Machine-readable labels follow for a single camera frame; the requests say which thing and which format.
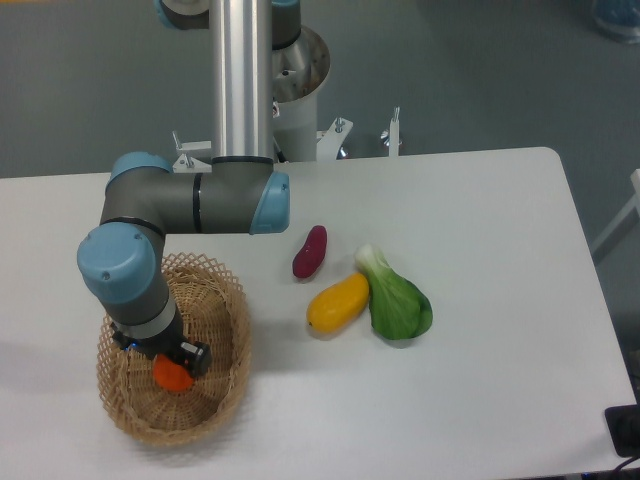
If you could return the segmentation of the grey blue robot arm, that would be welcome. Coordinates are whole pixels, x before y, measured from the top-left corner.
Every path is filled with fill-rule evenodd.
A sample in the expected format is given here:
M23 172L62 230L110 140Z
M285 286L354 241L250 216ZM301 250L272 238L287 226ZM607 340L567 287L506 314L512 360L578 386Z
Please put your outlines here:
M114 164L100 223L77 265L111 318L114 343L164 355L198 378L210 348L189 341L161 272L169 234L284 231L289 178L274 168L272 51L301 33L296 1L159 1L161 21L211 38L210 170L176 173L165 159L132 152Z

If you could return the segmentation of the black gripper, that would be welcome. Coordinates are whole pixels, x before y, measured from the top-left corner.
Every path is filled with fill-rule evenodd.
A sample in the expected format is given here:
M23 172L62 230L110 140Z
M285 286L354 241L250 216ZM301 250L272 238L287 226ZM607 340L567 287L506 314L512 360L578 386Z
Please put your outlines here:
M174 362L183 366L192 378L201 378L212 365L210 346L203 342L186 341L183 327L179 311L158 334L144 339L129 337L119 330L115 322L110 323L111 338L120 350L135 350L150 360L158 354L169 353L173 355Z

